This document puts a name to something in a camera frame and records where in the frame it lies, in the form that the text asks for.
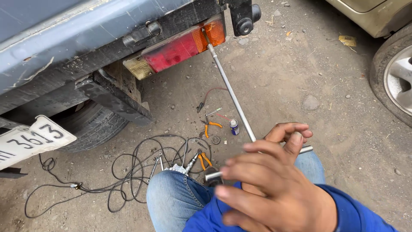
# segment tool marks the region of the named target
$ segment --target dirt ground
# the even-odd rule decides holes
[[[263,137],[276,123],[308,123],[314,132],[309,144],[323,163],[327,183],[349,193],[398,230],[410,231],[412,130],[376,99],[368,83],[371,60],[384,40],[373,39],[325,1],[288,2],[290,7],[282,6],[279,0],[255,1],[262,9],[262,18],[255,23],[245,45],[239,44],[239,38],[233,38],[226,11],[227,41],[216,47],[256,137]],[[281,16],[273,17],[273,25],[266,23],[272,21],[276,10]],[[353,47],[356,52],[342,45],[339,35],[357,37],[358,46]],[[89,188],[108,186],[116,181],[111,173],[112,162],[122,153],[132,153],[145,137],[164,135],[168,129],[169,135],[203,136],[203,114],[218,107],[223,107],[221,115],[239,119],[228,92],[223,90],[213,90],[203,114],[196,112],[207,90],[224,87],[208,52],[145,80],[145,84],[145,100],[155,117],[152,124],[137,127],[129,123],[113,139],[87,152],[47,152],[42,155],[43,160],[56,159],[52,172],[63,181],[83,182]],[[314,97],[312,107],[319,104],[317,109],[307,110],[308,106],[303,104],[309,95]],[[239,152],[249,138],[242,125],[240,134],[233,136],[226,119],[209,119],[224,125],[222,129],[209,127],[209,134],[228,142],[212,145],[213,164],[219,167]],[[178,149],[183,144],[178,137],[159,140],[163,147]],[[159,144],[144,143],[138,157],[147,157],[153,148],[159,149]],[[192,151],[188,156],[193,156],[201,147],[192,140],[189,148]],[[172,157],[175,153],[166,149],[165,154]],[[130,158],[124,157],[115,165],[115,173],[125,175],[130,162]],[[152,163],[152,158],[144,162]],[[24,216],[27,195],[39,185],[61,184],[42,170],[38,156],[16,167],[23,167],[28,175],[18,180],[0,180],[0,231],[154,231],[145,204],[126,202],[119,212],[111,213],[108,192],[86,194],[57,205],[38,218],[28,219]],[[197,163],[195,168],[200,170],[200,165]],[[145,176],[149,176],[151,169],[144,168]],[[133,186],[136,190],[138,181]],[[145,201],[146,187],[142,185],[137,199]],[[40,189],[30,198],[28,214],[38,215],[52,204],[79,193],[71,188]],[[117,209],[122,202],[116,192],[110,207]]]

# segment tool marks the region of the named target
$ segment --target tire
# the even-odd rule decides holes
[[[370,86],[381,103],[399,120],[412,127],[412,116],[405,113],[390,97],[385,88],[385,70],[399,52],[412,45],[412,24],[391,36],[376,52],[370,70]]]
[[[77,137],[76,141],[59,149],[65,152],[82,152],[95,148],[117,135],[129,123],[93,101],[67,117],[53,120]]]

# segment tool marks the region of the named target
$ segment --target pliers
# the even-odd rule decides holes
[[[209,163],[210,167],[212,166],[212,163],[211,163],[210,160],[206,157],[206,155],[205,155],[204,152],[202,152],[202,154],[197,155],[197,157],[200,159],[200,163],[202,164],[202,168],[203,168],[203,171],[204,171],[204,170],[206,170],[206,168],[205,168],[205,165],[203,164],[202,156],[203,156],[203,158],[205,158],[205,160]]]
[[[209,122],[209,120],[208,120],[207,122],[205,122],[205,121],[203,121],[203,120],[201,120],[201,121],[205,124],[205,135],[206,135],[206,138],[209,138],[209,135],[207,134],[207,125],[208,125],[208,124],[209,124],[209,125],[216,125],[216,126],[222,128],[222,125],[221,125],[221,124]]]

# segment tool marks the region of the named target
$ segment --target spray can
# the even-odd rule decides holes
[[[239,134],[239,123],[237,122],[236,119],[232,119],[229,122],[230,130],[233,135],[238,135]]]

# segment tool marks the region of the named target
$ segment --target tail light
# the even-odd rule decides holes
[[[123,65],[139,80],[178,64],[207,50],[201,31],[205,28],[210,42],[217,46],[225,41],[225,28],[221,15],[197,24],[138,54],[125,58]]]

